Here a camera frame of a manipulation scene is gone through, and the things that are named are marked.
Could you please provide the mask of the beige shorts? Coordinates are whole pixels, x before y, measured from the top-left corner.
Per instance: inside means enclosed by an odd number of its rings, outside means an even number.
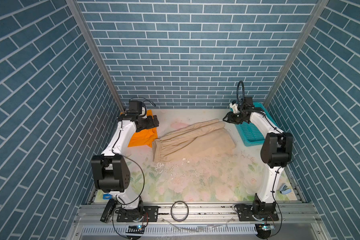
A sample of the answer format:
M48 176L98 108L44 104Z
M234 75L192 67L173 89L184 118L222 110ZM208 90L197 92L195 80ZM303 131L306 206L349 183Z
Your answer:
M231 153L235 147L225 123L218 119L173 131L152 143L155 163L215 157Z

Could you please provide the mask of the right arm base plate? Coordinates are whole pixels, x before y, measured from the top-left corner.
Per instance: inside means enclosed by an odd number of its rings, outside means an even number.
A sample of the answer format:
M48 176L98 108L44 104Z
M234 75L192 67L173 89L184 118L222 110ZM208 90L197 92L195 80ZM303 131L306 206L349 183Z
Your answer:
M234 210L238 215L240 222L265 222L279 221L280 218L276 211L276 204L246 205L237 204Z

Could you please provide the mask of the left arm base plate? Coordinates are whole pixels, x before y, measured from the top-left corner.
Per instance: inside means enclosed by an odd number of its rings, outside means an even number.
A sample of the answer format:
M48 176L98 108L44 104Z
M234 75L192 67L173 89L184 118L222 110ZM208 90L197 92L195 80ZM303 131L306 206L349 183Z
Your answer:
M148 223L158 220L159 206L143 206L133 210L121 208L116 214L118 223L141 222L143 217Z

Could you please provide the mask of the orange shorts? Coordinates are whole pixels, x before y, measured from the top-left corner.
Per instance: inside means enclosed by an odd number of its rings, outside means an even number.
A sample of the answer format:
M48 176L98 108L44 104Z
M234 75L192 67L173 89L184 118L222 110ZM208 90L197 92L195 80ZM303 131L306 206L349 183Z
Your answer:
M154 116L153 112L151 110L147 110L146 117L147 116ZM118 121L115 148L117 148L121 153L122 150L126 149L127 147L138 147L144 145L152 147L153 141L157 138L157 128L136 132L136 127L133 123L127 124L126 121Z

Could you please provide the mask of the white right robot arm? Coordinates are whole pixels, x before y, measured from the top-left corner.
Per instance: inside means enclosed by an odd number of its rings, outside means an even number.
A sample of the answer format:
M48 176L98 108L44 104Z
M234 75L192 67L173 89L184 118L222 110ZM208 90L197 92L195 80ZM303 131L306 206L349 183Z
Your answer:
M230 124L254 124L264 137L260 151L261 160L266 165L260 191L255 194L254 204L259 207L276 207L276 189L284 168L292 160L294 137L277 127L261 108L239 109L231 106L230 112L223 118Z

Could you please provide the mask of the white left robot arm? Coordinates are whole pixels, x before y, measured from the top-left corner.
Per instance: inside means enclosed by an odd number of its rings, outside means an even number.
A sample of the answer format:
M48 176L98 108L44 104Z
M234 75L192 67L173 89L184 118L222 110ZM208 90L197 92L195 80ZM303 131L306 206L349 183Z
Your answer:
M132 175L126 163L128 145L135 133L158 126L157 116L122 114L108 146L91 159L95 188L110 194L125 210L137 209L141 204L140 195L129 187Z

